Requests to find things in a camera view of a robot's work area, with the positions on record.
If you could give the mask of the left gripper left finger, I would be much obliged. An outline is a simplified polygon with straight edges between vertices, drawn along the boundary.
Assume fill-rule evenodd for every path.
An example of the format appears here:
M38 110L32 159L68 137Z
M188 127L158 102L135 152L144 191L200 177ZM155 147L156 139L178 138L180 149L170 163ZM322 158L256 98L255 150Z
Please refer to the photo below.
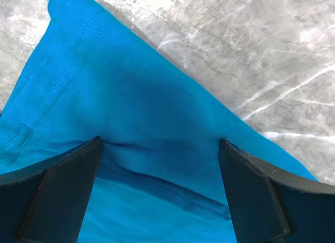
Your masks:
M1 175L1 242L77 242L103 143Z

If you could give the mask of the blue t shirt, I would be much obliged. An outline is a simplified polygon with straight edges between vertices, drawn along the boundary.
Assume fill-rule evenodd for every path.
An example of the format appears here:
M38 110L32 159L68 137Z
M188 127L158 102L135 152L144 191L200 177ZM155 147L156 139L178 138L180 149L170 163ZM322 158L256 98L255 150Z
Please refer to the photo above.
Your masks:
M313 179L94 0L48 11L1 114L1 172L100 137L79 242L235 242L220 139Z

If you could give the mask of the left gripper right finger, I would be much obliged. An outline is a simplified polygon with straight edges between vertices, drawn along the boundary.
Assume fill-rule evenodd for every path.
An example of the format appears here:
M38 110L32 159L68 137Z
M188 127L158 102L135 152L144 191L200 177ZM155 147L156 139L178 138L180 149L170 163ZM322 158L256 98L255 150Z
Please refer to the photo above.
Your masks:
M334 242L334 186L290 173L226 140L218 160L237 242Z

